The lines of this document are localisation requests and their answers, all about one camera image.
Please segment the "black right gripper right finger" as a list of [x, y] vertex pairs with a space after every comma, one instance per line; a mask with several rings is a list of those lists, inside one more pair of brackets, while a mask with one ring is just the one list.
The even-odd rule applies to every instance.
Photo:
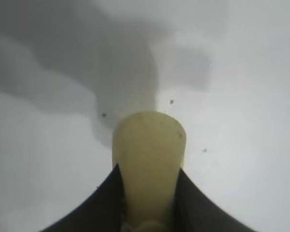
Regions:
[[222, 210], [212, 202], [178, 168], [167, 172], [167, 182], [172, 194], [171, 217], [167, 223], [168, 232], [247, 232], [248, 226]]

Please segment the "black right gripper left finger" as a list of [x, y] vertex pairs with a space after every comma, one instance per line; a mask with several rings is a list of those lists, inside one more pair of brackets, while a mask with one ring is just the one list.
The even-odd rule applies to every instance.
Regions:
[[122, 224], [123, 184], [116, 165], [80, 206], [43, 229], [44, 232], [119, 232]]

